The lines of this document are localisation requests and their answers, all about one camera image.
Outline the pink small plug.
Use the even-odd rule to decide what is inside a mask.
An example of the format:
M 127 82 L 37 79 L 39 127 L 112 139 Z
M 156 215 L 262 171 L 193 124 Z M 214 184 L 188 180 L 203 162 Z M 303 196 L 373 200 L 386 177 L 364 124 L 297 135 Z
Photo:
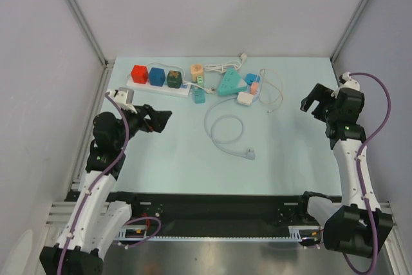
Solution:
M 252 82 L 252 84 L 250 85 L 250 93 L 252 95 L 256 95 L 256 93 L 258 92 L 259 89 L 259 83 L 258 82 Z

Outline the blue square adapter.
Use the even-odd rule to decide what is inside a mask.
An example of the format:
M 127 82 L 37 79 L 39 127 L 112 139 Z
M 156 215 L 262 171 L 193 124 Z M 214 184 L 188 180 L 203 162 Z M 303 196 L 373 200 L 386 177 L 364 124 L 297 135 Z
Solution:
M 259 75 L 256 75 L 254 73 L 248 73 L 245 76 L 245 82 L 251 86 L 253 82 L 260 83 L 261 77 Z

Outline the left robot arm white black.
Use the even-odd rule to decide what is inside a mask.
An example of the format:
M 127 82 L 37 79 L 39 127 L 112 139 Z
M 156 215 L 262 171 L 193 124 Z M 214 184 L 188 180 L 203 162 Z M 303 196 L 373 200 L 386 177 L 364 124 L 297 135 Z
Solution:
M 129 140 L 138 131 L 161 133 L 172 115 L 147 104 L 117 110 L 119 118 L 103 112 L 93 119 L 83 188 L 55 245 L 43 247 L 40 254 L 47 274 L 101 274 L 104 257 L 123 226 L 160 220 L 142 216 L 142 208 L 130 199 L 110 202 L 102 212 L 120 174 Z

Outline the white square adapter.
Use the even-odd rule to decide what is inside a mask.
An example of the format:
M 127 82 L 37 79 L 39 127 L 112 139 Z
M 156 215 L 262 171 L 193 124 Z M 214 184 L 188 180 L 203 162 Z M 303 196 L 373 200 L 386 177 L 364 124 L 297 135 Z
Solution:
M 248 92 L 241 91 L 238 93 L 237 102 L 239 104 L 250 106 L 253 103 L 254 95 Z

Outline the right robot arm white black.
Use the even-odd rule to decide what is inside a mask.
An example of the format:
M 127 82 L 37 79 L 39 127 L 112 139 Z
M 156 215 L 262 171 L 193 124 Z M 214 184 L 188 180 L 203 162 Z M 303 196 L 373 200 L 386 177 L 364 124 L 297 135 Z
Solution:
M 330 251 L 372 258 L 393 227 L 391 216 L 381 211 L 366 161 L 364 128 L 357 123 L 364 107 L 359 87 L 331 90 L 316 84 L 301 101 L 301 111 L 312 111 L 326 124 L 326 137 L 337 161 L 341 181 L 341 206 L 325 194 L 306 191 L 299 199 L 297 217 L 304 224 L 323 227 L 325 247 Z

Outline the teal triangular power strip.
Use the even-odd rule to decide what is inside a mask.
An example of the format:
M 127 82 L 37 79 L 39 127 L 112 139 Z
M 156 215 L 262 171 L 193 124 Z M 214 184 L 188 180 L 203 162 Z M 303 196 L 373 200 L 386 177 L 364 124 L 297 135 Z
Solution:
M 218 95 L 227 96 L 247 90 L 247 83 L 242 79 L 241 75 L 230 67 L 225 72 L 220 85 L 218 86 Z

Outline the round light blue socket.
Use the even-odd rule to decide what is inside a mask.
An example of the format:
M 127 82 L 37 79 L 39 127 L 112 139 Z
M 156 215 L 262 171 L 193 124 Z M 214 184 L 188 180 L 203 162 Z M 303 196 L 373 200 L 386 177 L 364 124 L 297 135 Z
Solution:
M 245 133 L 245 124 L 243 119 L 231 113 L 231 110 L 223 112 L 223 108 L 231 103 L 236 102 L 237 96 L 220 99 L 206 110 L 203 119 L 203 127 L 206 135 L 214 146 L 228 156 L 242 158 L 253 161 L 256 154 L 253 148 L 236 149 L 236 145 L 243 138 Z

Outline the white power strip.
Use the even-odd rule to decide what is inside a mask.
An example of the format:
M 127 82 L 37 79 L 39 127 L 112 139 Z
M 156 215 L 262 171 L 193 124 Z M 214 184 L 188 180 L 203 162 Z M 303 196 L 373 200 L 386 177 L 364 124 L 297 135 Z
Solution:
M 191 86 L 183 85 L 180 88 L 170 88 L 168 85 L 152 86 L 149 82 L 146 84 L 139 84 L 133 82 L 131 76 L 126 81 L 126 87 L 137 91 L 144 91 L 150 93 L 157 93 L 161 95 L 167 95 L 172 97 L 188 98 L 191 92 Z

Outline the dark green cube adapter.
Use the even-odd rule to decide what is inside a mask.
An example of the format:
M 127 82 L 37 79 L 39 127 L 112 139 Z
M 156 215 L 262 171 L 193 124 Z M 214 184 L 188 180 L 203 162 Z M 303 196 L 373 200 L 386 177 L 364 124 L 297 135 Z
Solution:
M 176 70 L 169 70 L 166 81 L 169 88 L 178 89 L 182 85 L 182 73 Z

